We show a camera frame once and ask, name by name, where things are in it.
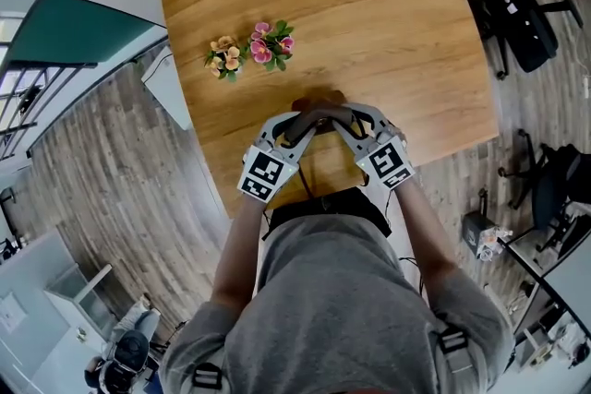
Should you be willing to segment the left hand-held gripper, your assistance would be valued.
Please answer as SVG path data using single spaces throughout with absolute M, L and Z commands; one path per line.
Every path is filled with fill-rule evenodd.
M 316 128 L 311 127 L 289 147 L 284 144 L 276 146 L 276 142 L 299 115 L 300 112 L 281 113 L 265 122 L 244 156 L 244 167 L 237 184 L 240 192 L 269 203 L 297 173 L 298 163 L 316 135 Z

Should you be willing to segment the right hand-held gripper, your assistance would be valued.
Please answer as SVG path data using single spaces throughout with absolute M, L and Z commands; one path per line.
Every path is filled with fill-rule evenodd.
M 348 103 L 355 118 L 370 125 L 373 133 L 378 133 L 370 143 L 370 135 L 363 126 L 356 132 L 354 121 L 351 125 L 333 119 L 332 126 L 340 134 L 353 153 L 364 153 L 356 160 L 356 165 L 368 176 L 387 190 L 409 179 L 415 174 L 405 150 L 405 141 L 394 131 L 392 123 L 374 106 L 361 103 Z

